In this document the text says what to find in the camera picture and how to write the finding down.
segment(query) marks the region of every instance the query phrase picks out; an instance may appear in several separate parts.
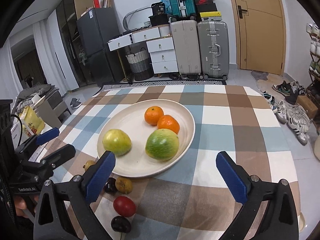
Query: refrigerator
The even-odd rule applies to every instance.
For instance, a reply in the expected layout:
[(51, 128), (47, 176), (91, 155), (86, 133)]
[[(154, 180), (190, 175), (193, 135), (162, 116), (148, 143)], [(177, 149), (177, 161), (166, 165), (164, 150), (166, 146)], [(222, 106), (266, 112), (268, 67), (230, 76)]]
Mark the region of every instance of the refrigerator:
[(77, 21), (91, 73), (98, 86), (120, 82), (124, 73), (116, 50), (108, 41), (120, 34), (114, 8), (93, 8)]

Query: red fruit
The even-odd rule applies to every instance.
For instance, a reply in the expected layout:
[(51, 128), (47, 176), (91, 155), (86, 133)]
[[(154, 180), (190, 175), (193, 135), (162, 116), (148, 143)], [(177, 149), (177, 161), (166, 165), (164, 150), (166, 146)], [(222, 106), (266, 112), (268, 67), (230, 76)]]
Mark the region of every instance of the red fruit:
[(123, 217), (131, 217), (137, 210), (134, 202), (125, 196), (117, 197), (113, 202), (113, 208), (120, 216)]

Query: yellow package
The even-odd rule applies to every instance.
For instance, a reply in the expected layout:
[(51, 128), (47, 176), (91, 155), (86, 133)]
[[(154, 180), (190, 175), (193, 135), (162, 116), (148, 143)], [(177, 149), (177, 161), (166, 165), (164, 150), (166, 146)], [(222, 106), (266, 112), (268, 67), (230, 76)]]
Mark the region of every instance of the yellow package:
[(44, 128), (44, 121), (36, 115), (35, 111), (33, 111), (30, 106), (26, 106), (19, 117), (23, 123), (23, 131), (29, 137), (31, 134), (25, 125), (27, 125), (34, 134), (40, 134)]

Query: white drawer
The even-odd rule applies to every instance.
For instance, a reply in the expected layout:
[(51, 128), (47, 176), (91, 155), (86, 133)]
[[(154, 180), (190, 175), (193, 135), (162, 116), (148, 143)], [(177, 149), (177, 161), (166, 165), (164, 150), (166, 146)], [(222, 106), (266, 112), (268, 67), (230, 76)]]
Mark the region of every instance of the white drawer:
[(119, 38), (116, 38), (108, 42), (110, 51), (131, 45), (131, 44), (132, 42), (131, 42), (130, 34), (121, 36)]
[(174, 49), (172, 37), (147, 41), (147, 46), (149, 52)]
[(140, 41), (147, 41), (151, 39), (160, 38), (159, 28), (152, 28), (145, 31), (140, 31), (131, 34), (132, 42), (138, 43)]
[(151, 56), (152, 62), (164, 62), (164, 61), (177, 60), (174, 49), (151, 52), (150, 56)]
[(152, 63), (153, 71), (157, 73), (178, 72), (177, 61), (165, 61)]

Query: gray suitcase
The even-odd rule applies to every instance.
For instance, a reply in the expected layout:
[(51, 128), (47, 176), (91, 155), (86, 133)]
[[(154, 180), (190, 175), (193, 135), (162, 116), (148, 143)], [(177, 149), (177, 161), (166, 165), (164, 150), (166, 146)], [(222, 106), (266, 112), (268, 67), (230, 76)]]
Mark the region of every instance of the gray suitcase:
[(171, 31), (179, 73), (201, 74), (197, 22), (174, 22), (171, 24)]
[(225, 22), (204, 21), (198, 23), (202, 72), (204, 79), (229, 74), (229, 38)]

